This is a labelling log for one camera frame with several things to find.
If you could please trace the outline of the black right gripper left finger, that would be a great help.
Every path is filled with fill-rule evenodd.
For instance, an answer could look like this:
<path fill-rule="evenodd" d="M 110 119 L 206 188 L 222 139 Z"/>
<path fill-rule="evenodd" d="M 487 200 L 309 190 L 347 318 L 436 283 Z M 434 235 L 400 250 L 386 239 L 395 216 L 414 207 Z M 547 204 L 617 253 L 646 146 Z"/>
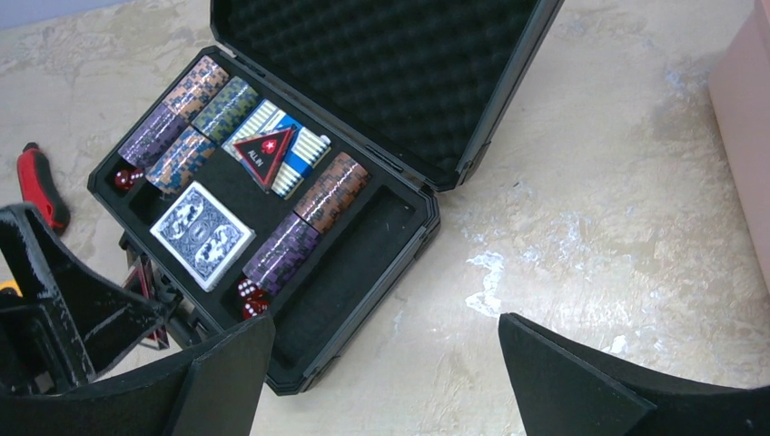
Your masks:
<path fill-rule="evenodd" d="M 1 396 L 4 435 L 247 435 L 271 358 L 253 317 L 136 370 L 49 396 Z"/>

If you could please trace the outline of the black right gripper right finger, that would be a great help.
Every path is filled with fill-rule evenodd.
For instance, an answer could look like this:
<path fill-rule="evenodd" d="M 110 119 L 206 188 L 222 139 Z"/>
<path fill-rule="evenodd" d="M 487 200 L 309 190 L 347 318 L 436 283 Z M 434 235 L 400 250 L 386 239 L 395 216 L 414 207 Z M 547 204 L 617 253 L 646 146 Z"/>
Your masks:
<path fill-rule="evenodd" d="M 528 435 L 766 435 L 769 389 L 656 372 L 517 313 L 499 341 Z"/>

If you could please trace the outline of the triangular dealer button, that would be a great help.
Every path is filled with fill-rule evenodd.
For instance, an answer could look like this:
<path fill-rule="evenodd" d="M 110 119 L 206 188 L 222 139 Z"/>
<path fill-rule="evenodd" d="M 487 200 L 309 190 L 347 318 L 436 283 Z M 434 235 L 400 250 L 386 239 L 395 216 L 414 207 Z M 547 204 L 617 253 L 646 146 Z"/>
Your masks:
<path fill-rule="evenodd" d="M 148 300 L 158 301 L 154 288 L 153 267 L 146 254 L 138 255 L 128 268 L 128 274 L 123 282 L 126 291 L 141 294 Z M 168 350 L 170 341 L 164 324 L 149 333 L 141 345 L 158 351 Z"/>
<path fill-rule="evenodd" d="M 245 138 L 234 144 L 247 174 L 266 193 L 272 187 L 296 130 L 297 127 L 292 124 L 288 128 Z"/>

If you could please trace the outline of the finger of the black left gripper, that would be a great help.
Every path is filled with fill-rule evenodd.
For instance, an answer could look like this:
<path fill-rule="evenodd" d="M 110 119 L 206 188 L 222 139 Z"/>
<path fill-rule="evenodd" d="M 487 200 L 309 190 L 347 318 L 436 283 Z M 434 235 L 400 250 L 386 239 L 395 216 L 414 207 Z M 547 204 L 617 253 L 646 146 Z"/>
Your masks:
<path fill-rule="evenodd" d="M 1 389 L 70 391 L 110 371 L 165 309 L 81 262 L 31 204 L 1 209 L 1 251 L 19 295 L 1 298 Z"/>

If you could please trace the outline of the black poker set case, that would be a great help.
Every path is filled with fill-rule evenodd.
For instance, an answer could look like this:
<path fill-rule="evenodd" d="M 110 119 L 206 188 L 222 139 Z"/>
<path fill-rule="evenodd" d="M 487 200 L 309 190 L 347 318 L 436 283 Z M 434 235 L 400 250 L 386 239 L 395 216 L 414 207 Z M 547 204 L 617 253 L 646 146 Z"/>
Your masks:
<path fill-rule="evenodd" d="M 209 46 L 183 69 L 91 172 L 88 189 L 123 227 L 122 247 L 146 254 L 171 317 L 191 347 L 245 321 L 242 269 L 339 153 L 369 183 L 264 314 L 275 325 L 265 382 L 306 391 L 341 354 L 436 237 L 437 194 L 476 170 L 561 7 L 558 1 L 214 1 Z M 264 192 L 222 145 L 178 193 L 145 178 L 128 192 L 115 174 L 137 167 L 118 150 L 204 55 L 238 76 L 331 149 L 287 199 Z M 150 234 L 193 182 L 256 236 L 212 292 Z"/>

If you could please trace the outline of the red translucent die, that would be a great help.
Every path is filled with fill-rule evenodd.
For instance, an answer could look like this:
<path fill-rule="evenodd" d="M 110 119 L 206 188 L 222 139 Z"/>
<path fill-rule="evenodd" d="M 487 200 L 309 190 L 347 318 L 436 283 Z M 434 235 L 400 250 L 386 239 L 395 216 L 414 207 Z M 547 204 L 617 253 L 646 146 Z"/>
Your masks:
<path fill-rule="evenodd" d="M 243 300 L 260 299 L 264 291 L 255 285 L 250 279 L 240 280 L 237 286 L 237 293 Z"/>
<path fill-rule="evenodd" d="M 269 307 L 270 303 L 263 298 L 248 297 L 243 300 L 242 317 L 248 320 L 251 317 L 263 315 Z"/>

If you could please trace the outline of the grey purple poker chip stack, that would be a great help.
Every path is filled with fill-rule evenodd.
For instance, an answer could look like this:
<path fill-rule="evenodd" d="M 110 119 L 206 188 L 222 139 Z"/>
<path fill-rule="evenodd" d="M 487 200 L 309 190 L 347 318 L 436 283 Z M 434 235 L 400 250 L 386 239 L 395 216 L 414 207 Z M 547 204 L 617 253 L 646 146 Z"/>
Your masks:
<path fill-rule="evenodd" d="M 260 290 L 277 295 L 307 260 L 321 234 L 289 213 L 244 265 L 244 275 Z"/>

